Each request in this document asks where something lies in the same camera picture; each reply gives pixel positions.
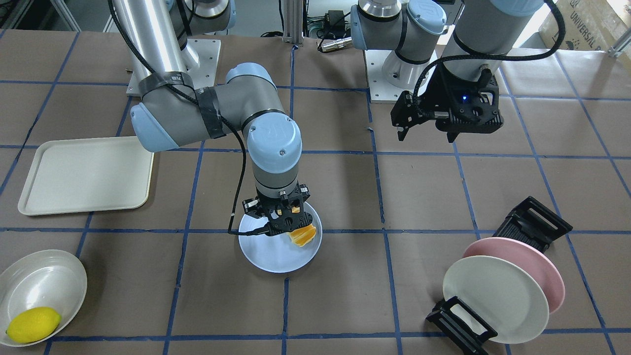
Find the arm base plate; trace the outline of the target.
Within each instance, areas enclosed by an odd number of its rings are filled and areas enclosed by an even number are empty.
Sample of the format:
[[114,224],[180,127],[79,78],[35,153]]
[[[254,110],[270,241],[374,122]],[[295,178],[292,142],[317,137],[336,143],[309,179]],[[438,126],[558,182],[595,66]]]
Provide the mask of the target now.
[[[188,38],[187,46],[181,52],[186,71],[192,78],[194,88],[215,85],[221,41],[212,38]],[[149,75],[146,68],[133,58],[133,73],[128,84],[127,94],[140,97],[138,83]]]
[[433,49],[427,63],[412,65],[399,59],[392,50],[365,50],[366,72],[373,103],[395,103],[400,94],[412,92],[424,68],[437,59],[442,46]]

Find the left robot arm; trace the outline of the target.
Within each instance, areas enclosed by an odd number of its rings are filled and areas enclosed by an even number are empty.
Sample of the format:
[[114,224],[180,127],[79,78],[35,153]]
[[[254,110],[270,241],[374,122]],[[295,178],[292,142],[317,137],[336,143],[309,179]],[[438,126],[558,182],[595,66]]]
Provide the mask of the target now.
[[[503,126],[495,71],[502,61],[535,61],[563,44],[566,24],[552,0],[465,0],[442,56],[431,56],[446,33],[448,17],[432,0],[360,0],[350,9],[353,45],[362,50],[392,50],[401,62],[422,66],[412,91],[399,95],[390,113],[397,138],[435,121],[453,143],[461,133],[491,134]],[[558,36],[540,54],[509,55],[512,45],[543,5],[550,8]]]

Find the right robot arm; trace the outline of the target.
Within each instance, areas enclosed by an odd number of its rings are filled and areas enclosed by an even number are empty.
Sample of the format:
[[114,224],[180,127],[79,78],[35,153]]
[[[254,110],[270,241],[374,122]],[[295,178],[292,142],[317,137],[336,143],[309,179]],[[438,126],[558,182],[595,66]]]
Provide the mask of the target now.
[[133,129],[152,152],[234,134],[253,163],[256,196],[244,213],[267,218],[251,235],[275,236],[313,223],[307,185],[298,182],[302,137],[285,114],[277,86],[257,63],[229,70],[224,85],[194,85],[164,0],[110,0],[113,22],[135,57],[140,103]]

